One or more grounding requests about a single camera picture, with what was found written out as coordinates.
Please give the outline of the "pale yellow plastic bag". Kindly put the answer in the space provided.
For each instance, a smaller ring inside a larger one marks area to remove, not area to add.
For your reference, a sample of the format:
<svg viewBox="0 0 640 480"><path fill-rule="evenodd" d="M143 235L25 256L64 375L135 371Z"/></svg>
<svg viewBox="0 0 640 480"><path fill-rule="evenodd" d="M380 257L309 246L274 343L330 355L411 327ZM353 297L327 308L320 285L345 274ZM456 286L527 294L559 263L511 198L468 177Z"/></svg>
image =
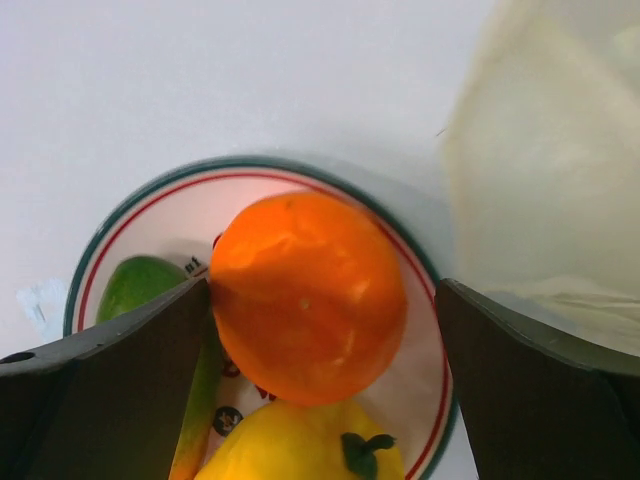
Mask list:
<svg viewBox="0 0 640 480"><path fill-rule="evenodd" d="M639 5L501 1L442 142L456 275L639 352Z"/></svg>

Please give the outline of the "orange fake fruit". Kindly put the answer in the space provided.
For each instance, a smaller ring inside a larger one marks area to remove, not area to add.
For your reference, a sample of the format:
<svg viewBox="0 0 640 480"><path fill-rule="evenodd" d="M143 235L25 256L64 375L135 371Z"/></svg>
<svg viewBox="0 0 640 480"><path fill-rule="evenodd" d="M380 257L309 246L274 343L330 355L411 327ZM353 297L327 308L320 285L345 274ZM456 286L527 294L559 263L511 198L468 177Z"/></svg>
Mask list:
<svg viewBox="0 0 640 480"><path fill-rule="evenodd" d="M261 199L223 231L209 272L223 346L280 399L347 399L400 348L408 316L400 263L362 207L312 191Z"/></svg>

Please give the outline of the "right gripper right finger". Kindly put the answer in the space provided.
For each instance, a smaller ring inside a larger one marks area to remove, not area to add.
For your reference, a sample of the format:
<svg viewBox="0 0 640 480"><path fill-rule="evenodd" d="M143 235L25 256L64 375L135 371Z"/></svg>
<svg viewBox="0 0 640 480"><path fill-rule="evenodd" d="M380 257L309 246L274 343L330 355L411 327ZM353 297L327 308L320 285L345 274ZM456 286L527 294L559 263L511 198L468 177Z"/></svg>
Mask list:
<svg viewBox="0 0 640 480"><path fill-rule="evenodd" d="M479 478L638 478L637 357L453 279L435 302Z"/></svg>

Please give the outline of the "yellow fake bell pepper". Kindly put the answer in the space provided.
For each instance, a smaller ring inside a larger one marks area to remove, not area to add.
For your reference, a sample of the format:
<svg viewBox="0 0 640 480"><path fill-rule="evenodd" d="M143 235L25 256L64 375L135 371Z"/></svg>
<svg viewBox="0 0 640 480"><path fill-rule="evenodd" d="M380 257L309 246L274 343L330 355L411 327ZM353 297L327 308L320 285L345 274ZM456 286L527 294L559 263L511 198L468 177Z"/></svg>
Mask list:
<svg viewBox="0 0 640 480"><path fill-rule="evenodd" d="M403 479L396 439L355 400L275 400L245 417L198 479Z"/></svg>

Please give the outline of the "green orange fake mango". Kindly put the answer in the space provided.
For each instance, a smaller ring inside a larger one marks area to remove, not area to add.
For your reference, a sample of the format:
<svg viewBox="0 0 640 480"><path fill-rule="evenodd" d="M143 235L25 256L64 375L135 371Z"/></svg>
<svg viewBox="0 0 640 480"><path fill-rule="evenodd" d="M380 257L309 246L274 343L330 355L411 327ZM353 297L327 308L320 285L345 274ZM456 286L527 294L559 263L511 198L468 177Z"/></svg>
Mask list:
<svg viewBox="0 0 640 480"><path fill-rule="evenodd" d="M96 322L104 323L141 307L187 280L176 265L154 256L133 256L121 262L103 292ZM222 347L209 316L169 477L193 479L208 448L218 388Z"/></svg>

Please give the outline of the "white plate red characters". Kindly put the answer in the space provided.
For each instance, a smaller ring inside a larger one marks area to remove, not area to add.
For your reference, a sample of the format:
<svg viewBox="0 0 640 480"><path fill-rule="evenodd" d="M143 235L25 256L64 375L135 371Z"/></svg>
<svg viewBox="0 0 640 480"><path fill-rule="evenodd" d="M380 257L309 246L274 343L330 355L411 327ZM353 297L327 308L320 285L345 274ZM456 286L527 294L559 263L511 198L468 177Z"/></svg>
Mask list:
<svg viewBox="0 0 640 480"><path fill-rule="evenodd" d="M419 246L371 197L272 158L170 172L105 220L73 277L75 334L190 278L213 308L170 475L425 479L452 379Z"/></svg>

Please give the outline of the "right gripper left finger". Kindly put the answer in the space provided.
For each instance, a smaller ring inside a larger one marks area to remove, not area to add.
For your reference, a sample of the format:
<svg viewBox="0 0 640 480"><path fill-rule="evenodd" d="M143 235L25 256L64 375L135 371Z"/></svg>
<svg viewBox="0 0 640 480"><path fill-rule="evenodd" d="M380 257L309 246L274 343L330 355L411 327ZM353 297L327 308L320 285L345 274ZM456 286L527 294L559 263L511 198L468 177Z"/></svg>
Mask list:
<svg viewBox="0 0 640 480"><path fill-rule="evenodd" d="M189 280L1 360L4 479L165 479L210 311Z"/></svg>

